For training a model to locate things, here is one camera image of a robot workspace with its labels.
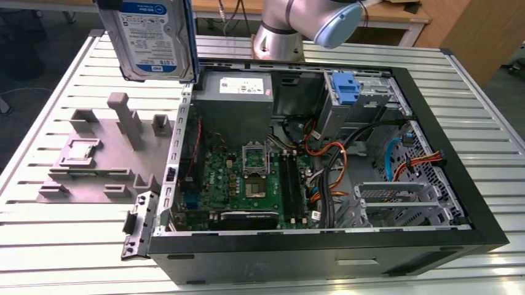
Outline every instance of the green motherboard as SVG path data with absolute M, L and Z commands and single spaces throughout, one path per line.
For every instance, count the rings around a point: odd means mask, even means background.
M 282 180 L 279 157 L 269 153 L 246 153 L 246 167 L 263 167 L 267 174 L 245 175 L 242 152 L 209 152 L 206 155 L 201 194 L 183 193 L 186 224 L 188 230 L 207 230 L 209 212 L 271 211 L 279 213 L 281 229 L 307 229 L 310 220 L 290 222 L 283 215 Z M 310 169 L 310 157 L 298 155 L 297 168 L 303 173 Z M 301 188 L 303 208 L 305 191 Z

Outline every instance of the blue hard drive label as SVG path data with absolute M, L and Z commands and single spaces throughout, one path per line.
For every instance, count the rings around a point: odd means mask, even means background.
M 150 65 L 138 65 L 138 68 L 146 72 L 160 72 L 160 73 L 170 73 L 175 71 L 178 68 L 176 66 L 150 66 Z
M 124 2 L 122 4 L 120 12 L 128 14 L 156 14 L 164 15 L 167 13 L 166 6 L 160 4 Z
M 124 2 L 119 21 L 135 66 L 150 73 L 176 70 L 167 7 L 155 3 Z

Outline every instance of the power supply label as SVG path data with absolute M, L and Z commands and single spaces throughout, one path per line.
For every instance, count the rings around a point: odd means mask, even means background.
M 119 11 L 132 62 L 146 72 L 170 73 L 176 69 L 174 42 L 164 5 L 124 2 Z
M 225 77 L 221 79 L 219 93 L 265 94 L 263 80 L 259 78 Z

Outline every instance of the aluminum profile table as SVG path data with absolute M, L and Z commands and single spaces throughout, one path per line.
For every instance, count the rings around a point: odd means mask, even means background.
M 199 55 L 250 58 L 246 38 L 198 37 Z M 477 294 L 525 293 L 525 145 L 454 56 L 437 49 L 305 43 L 309 62 L 408 68 L 510 244 L 417 277 L 176 286 L 152 260 L 120 262 L 130 205 L 39 204 L 38 189 L 68 133 L 75 108 L 115 119 L 110 92 L 127 92 L 140 118 L 175 118 L 178 82 L 127 82 L 107 35 L 90 37 L 0 176 L 0 293 Z

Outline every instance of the hard drive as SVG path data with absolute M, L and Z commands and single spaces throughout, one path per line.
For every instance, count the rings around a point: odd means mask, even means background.
M 190 0 L 95 0 L 127 80 L 195 82 Z

